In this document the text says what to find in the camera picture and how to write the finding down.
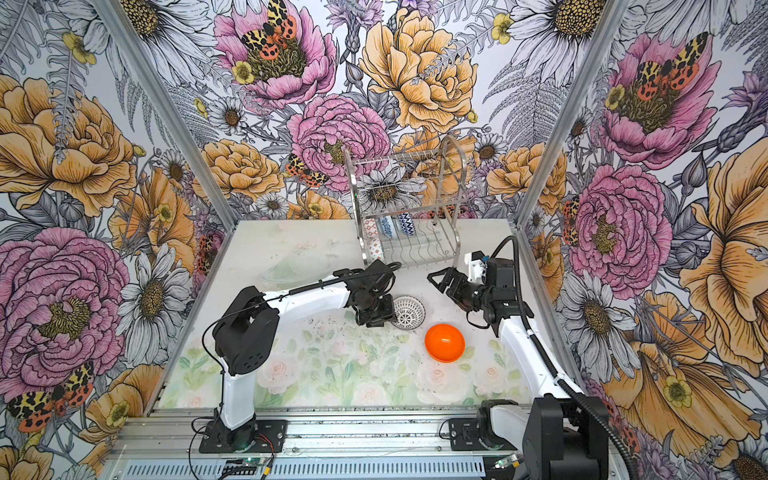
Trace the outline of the green circuit board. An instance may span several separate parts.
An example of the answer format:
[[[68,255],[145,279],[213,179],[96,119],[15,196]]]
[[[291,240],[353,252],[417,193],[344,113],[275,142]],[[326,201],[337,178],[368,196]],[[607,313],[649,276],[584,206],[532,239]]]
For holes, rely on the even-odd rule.
[[[494,468],[501,469],[501,470],[508,469],[508,468],[516,469],[519,465],[520,465],[520,457],[518,454],[513,453],[497,460],[494,463]]]

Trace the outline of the left aluminium corner post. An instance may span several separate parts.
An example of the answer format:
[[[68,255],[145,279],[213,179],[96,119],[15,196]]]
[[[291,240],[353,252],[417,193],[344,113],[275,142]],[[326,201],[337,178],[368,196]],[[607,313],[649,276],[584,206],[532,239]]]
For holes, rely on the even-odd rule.
[[[136,36],[120,2],[96,1],[94,8],[112,35],[115,44],[124,54],[131,72],[141,83],[149,100],[163,120],[163,124],[168,128],[175,146],[190,164],[196,179],[222,221],[224,230],[227,233],[232,233],[237,227],[238,219],[214,180],[200,149],[182,120],[163,79],[155,69],[154,62]]]

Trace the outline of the aluminium corner post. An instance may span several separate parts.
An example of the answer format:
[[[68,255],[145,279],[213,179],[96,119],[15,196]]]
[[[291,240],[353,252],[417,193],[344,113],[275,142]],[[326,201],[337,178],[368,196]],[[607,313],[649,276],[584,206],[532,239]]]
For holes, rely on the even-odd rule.
[[[222,221],[224,230],[227,233],[232,233],[237,227],[238,219],[214,180],[200,149],[182,120],[163,79],[155,69],[154,62],[136,36],[120,2],[96,1],[94,8],[112,35],[115,44],[124,54],[131,72],[141,83],[149,100],[163,120],[163,124],[168,128],[175,146],[190,164],[196,179]]]
[[[599,67],[610,52],[614,37],[618,34],[623,17],[630,5],[628,0],[608,1],[602,18],[588,47],[585,59],[574,76],[571,89],[560,109],[554,129],[548,138],[538,169],[534,173],[515,217],[515,231],[522,232],[533,208],[543,193],[546,181],[557,163],[568,131],[576,119],[578,110],[588,90],[594,84]]]

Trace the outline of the right aluminium corner post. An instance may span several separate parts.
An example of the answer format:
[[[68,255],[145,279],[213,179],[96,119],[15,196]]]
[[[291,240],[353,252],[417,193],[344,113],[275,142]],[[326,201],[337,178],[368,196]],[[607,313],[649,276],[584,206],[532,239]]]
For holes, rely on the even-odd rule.
[[[618,34],[623,17],[630,5],[628,0],[608,1],[602,18],[588,47],[585,59],[574,76],[571,89],[560,109],[554,129],[548,138],[538,169],[534,173],[515,217],[515,231],[522,232],[533,208],[543,193],[546,181],[557,163],[568,131],[576,119],[578,110],[588,90],[594,84],[599,67],[610,52],[614,37]]]

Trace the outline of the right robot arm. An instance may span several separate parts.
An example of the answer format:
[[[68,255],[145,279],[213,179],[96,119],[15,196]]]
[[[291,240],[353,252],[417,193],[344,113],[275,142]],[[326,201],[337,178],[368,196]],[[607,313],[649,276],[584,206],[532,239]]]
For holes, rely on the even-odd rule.
[[[605,479],[610,473],[608,414],[584,395],[542,341],[523,299],[512,260],[470,257],[468,270],[446,267],[427,279],[465,313],[479,312],[519,362],[530,407],[489,400],[480,409],[481,438],[508,443],[523,456],[531,479]]]

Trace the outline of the white black lattice bowl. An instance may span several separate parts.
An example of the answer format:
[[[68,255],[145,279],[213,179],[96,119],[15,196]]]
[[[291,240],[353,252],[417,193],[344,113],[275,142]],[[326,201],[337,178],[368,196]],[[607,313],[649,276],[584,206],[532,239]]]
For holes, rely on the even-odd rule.
[[[408,295],[398,296],[393,300],[394,319],[391,321],[395,328],[411,331],[423,325],[426,319],[426,309],[423,303]]]

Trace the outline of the dark blue patterned bowl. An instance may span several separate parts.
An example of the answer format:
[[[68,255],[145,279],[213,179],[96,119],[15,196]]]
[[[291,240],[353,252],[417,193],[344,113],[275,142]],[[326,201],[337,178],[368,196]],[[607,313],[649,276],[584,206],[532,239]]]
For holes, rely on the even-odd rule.
[[[374,218],[366,218],[363,221],[364,232],[371,241],[379,241],[380,234],[377,226],[377,221]]]

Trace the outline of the silver wire dish rack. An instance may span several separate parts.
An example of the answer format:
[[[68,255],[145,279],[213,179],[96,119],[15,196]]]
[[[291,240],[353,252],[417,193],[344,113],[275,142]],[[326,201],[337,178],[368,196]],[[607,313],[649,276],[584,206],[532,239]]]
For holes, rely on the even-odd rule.
[[[384,263],[401,267],[456,266],[461,253],[457,222],[465,201],[472,154],[453,135],[415,141],[387,155],[355,158],[341,149],[346,170],[356,236],[365,266],[372,261],[363,221],[390,216],[396,239],[379,229]],[[398,215],[412,215],[416,235],[406,236]]]

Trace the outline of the orange plastic bowl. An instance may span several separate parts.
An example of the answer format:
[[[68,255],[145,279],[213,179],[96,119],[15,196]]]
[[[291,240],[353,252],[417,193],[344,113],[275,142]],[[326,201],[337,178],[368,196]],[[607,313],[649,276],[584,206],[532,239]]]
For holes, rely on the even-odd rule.
[[[425,334],[424,345],[428,355],[441,363],[458,361],[466,349],[466,341],[461,331],[445,323],[429,328]]]

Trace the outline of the green patterned bowl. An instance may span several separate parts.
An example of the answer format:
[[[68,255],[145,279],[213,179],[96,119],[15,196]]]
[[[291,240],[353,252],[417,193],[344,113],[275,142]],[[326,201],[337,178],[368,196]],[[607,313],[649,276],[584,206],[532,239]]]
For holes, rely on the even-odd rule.
[[[379,238],[370,238],[368,240],[368,246],[367,251],[369,254],[369,257],[372,261],[375,260],[384,260],[384,253],[382,248],[382,243]]]

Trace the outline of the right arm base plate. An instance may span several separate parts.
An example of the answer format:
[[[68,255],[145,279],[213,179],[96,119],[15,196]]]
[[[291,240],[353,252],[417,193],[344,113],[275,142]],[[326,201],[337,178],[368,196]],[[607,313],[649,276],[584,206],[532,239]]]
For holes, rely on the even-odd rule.
[[[491,451],[500,447],[491,438],[487,422],[477,418],[449,419],[448,439],[452,451]]]

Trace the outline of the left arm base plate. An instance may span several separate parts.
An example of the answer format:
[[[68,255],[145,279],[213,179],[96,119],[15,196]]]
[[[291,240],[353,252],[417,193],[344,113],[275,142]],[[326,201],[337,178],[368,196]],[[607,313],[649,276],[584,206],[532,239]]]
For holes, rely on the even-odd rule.
[[[251,419],[230,430],[221,419],[210,421],[199,446],[202,454],[280,453],[283,451],[286,420]]]

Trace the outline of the aluminium front rail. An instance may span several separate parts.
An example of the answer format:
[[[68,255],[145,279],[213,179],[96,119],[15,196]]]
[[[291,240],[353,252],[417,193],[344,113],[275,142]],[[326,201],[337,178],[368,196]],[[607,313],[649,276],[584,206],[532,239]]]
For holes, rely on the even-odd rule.
[[[130,421],[103,471],[106,479],[531,479],[508,443],[491,451],[452,451],[448,420],[477,418],[481,407],[262,410],[286,420],[280,453],[202,454],[212,420],[197,410]],[[516,468],[494,463],[518,454]],[[610,473],[626,472],[609,440]]]

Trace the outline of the blue floral bowl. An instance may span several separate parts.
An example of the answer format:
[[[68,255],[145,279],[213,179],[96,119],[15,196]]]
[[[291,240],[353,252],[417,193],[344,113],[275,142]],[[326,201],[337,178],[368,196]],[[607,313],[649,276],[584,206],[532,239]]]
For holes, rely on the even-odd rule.
[[[380,232],[388,239],[397,238],[397,230],[390,216],[383,216],[378,219]]]

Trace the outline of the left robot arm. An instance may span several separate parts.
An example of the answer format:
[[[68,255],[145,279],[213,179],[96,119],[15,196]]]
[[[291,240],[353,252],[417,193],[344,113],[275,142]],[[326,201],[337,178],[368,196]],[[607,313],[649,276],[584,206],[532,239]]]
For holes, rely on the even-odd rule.
[[[340,269],[314,283],[262,292],[243,288],[212,325],[216,361],[222,367],[222,395],[201,440],[202,453],[245,452],[263,431],[254,392],[257,371],[267,362],[281,327],[316,314],[350,309],[357,325],[378,328],[396,319],[390,294],[399,262],[374,261],[364,269]]]

